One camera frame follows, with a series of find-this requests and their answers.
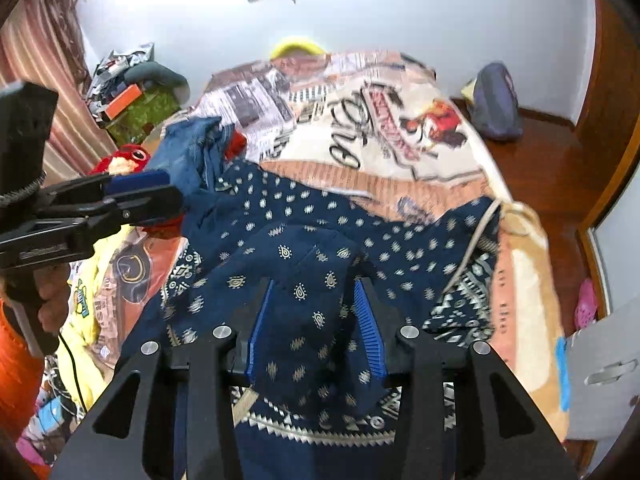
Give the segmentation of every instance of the pink curtain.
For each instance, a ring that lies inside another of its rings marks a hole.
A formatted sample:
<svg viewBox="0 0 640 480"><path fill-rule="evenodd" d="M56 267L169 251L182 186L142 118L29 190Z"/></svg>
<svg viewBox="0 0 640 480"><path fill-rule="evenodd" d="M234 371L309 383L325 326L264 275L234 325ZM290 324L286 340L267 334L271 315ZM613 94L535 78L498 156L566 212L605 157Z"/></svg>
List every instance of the pink curtain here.
<svg viewBox="0 0 640 480"><path fill-rule="evenodd" d="M23 79L58 92L45 148L46 184L87 174L115 145L79 92L89 74L73 0L20 0L0 29L0 88Z"/></svg>

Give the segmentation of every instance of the wooden floor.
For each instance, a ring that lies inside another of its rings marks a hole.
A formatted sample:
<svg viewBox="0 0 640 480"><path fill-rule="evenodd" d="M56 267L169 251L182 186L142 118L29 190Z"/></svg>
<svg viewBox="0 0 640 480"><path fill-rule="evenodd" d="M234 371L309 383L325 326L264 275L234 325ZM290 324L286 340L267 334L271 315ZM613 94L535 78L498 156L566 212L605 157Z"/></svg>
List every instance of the wooden floor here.
<svg viewBox="0 0 640 480"><path fill-rule="evenodd" d="M513 199L532 206L546 229L562 325L569 335L575 331L578 289L588 275L575 232L602 184L568 127L524 118L524 129L516 142L486 143Z"/></svg>

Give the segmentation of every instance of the yellow round object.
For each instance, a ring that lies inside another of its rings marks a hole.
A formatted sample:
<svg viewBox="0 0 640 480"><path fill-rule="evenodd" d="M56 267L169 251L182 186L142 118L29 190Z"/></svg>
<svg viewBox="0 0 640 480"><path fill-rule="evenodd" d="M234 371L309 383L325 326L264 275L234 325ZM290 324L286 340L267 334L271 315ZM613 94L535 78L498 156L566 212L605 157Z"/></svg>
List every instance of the yellow round object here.
<svg viewBox="0 0 640 480"><path fill-rule="evenodd" d="M271 51L270 58L286 57L292 50L303 50L312 56L326 54L324 48L321 48L307 38L285 38Z"/></svg>

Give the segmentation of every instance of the plush toy eye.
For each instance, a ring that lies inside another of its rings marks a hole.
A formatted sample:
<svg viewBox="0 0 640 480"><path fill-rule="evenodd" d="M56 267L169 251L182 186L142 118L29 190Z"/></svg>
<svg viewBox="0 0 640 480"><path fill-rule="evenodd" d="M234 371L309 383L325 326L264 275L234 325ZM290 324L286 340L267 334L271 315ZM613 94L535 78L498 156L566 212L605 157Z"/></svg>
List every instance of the plush toy eye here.
<svg viewBox="0 0 640 480"><path fill-rule="evenodd" d="M137 160L145 160L146 159L146 153L143 152L142 150L133 150L131 152L131 156L133 158L136 158Z"/></svg>

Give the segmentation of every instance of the orange box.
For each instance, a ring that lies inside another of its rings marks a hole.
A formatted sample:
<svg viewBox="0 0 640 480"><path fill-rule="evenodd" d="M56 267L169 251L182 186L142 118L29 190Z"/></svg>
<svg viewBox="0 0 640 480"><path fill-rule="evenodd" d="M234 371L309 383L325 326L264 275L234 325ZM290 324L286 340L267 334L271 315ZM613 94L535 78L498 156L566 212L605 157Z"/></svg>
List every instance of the orange box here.
<svg viewBox="0 0 640 480"><path fill-rule="evenodd" d="M136 84L129 86L122 94L109 103L104 113L111 120L115 119L121 111L142 95L142 90Z"/></svg>

